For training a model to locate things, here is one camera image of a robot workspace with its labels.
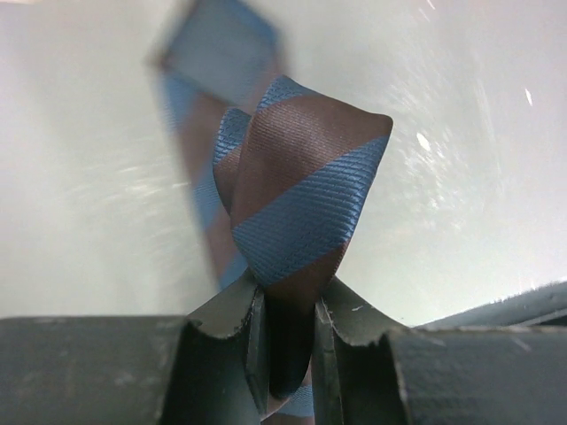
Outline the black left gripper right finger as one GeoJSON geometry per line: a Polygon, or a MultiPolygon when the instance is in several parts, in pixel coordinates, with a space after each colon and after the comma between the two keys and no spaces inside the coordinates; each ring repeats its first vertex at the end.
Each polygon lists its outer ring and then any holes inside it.
{"type": "Polygon", "coordinates": [[[404,326],[335,278],[315,306],[312,384],[317,424],[405,424],[391,347],[404,326]]]}

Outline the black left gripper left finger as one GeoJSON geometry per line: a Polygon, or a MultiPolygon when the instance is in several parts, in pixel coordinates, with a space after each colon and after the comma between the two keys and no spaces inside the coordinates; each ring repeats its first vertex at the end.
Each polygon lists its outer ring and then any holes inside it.
{"type": "Polygon", "coordinates": [[[259,424],[267,401],[265,299],[242,276],[187,316],[161,422],[259,424]]]}

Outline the brown blue striped tie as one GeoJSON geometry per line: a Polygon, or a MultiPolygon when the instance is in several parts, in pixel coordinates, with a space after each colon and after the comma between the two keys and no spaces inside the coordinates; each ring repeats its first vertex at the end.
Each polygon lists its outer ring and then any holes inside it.
{"type": "Polygon", "coordinates": [[[195,1],[156,57],[216,279],[268,301],[264,424],[315,420],[315,304],[338,271],[393,129],[295,82],[276,27],[241,1],[195,1]]]}

